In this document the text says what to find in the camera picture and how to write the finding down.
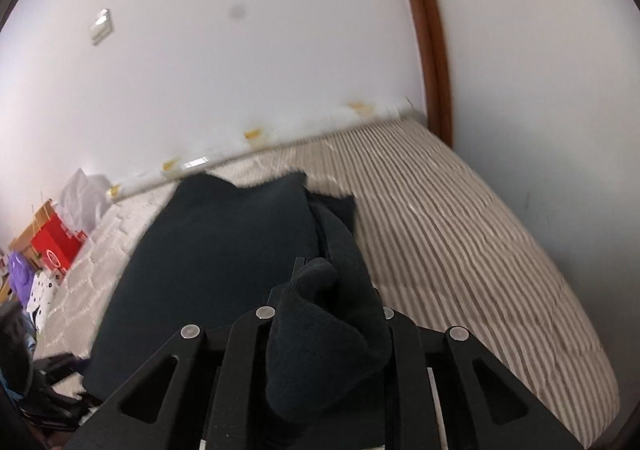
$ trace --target red bag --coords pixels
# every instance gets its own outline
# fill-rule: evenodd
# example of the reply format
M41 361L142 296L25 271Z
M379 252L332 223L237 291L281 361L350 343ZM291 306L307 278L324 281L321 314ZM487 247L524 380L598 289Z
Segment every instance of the red bag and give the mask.
M60 217L52 213L31 239L31 246L49 269L58 269L60 273L66 274L85 239L86 237L76 237L65 227Z

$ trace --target brown wooden trim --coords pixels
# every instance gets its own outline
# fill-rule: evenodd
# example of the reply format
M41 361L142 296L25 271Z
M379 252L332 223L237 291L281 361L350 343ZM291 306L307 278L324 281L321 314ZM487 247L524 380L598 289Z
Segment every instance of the brown wooden trim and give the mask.
M409 0L409 3L420 49L429 130L452 146L449 67L438 3L437 0Z

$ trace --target striped mattress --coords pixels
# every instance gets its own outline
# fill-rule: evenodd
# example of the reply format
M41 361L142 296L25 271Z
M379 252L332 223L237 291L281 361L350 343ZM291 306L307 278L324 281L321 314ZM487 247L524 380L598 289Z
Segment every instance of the striped mattress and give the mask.
M574 293L506 205L427 129L412 119L377 123L210 173L255 185L292 169L307 173L312 191L356 197L356 239L385 305L438 331L468 327L585 447L614 418L618 385ZM36 357L90 354L129 256L174 188L109 209L52 303Z

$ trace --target white plastic bag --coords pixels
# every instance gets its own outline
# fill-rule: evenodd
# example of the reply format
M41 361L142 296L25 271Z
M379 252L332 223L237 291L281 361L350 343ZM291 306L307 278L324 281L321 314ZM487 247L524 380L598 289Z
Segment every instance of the white plastic bag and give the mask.
M110 206L105 195L109 181L89 178L78 168L53 203L53 209L68 229L89 235Z

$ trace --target mattress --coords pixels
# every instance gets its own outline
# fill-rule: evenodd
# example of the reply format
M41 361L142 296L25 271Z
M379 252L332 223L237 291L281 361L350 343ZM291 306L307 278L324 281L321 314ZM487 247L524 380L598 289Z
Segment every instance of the mattress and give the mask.
M307 173L311 191L356 197L356 240L386 306L438 331L467 327L585 447L615 417L618 385L574 293L506 205L426 128L376 123L209 172L249 186L293 169ZM90 355L129 256L174 188L108 210L52 303L36 357Z

